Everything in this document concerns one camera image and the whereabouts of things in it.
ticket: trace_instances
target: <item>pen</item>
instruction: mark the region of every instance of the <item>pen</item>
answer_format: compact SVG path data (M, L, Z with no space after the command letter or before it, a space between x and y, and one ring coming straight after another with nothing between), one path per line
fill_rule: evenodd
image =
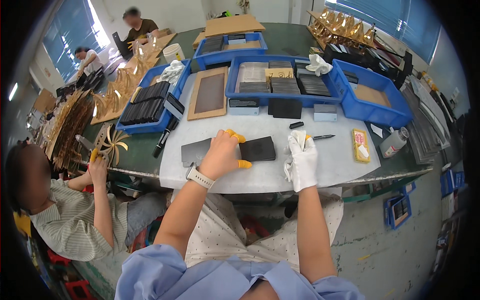
M318 135L318 136L314 136L312 139L313 140L329 139L334 136L335 136L334 134Z
M158 140L158 143L155 146L155 149L153 150L152 156L155 158L158 158L160 155L160 152L162 152L163 147L165 147L165 143L167 142L167 138L170 135L170 132L174 130L177 125L178 125L178 120L174 116L170 119L168 122L167 127L165 130L163 130L162 135L160 136L160 139Z

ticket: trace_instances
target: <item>floor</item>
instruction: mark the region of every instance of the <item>floor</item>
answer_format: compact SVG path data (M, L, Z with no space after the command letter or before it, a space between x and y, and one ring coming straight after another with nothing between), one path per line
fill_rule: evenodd
M345 204L332 257L338 275L357 285L366 299L417 298L435 260L441 229L440 168L437 163L433 171L416 180L417 188L410 195L412 217L396 231L386 227L383 219L383 201L390 194ZM279 228L285 219L281 207L236 209L240 216L254 215L269 231ZM110 300L126 257L127 253L121 253L74 265L100 296Z

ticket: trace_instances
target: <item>jeans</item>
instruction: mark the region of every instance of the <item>jeans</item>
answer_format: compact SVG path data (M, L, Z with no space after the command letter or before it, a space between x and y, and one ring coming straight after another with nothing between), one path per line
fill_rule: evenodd
M167 211L167 199L164 195L151 192L128 202L127 237L125 245L130 246L137 235L148 227L157 217Z

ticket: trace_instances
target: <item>striped shirt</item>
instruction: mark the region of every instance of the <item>striped shirt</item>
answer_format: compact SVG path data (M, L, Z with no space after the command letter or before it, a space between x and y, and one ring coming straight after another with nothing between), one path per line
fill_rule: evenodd
M94 195L68 187L68 182L52 179L46 210L30 216L45 243L58 255L77 261L100 259L126 250L127 202L108 194L113 225L113 248L93 225Z

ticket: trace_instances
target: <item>white watch strap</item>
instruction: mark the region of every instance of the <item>white watch strap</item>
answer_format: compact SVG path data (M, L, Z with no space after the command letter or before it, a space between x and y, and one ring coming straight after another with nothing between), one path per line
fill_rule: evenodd
M188 176L188 179L191 179L191 180L197 182L198 184L200 184L201 186L206 187L208 189L210 189L212 187L212 185L215 183L214 180L211 180L207 176L202 175L196 169L191 170L191 172Z

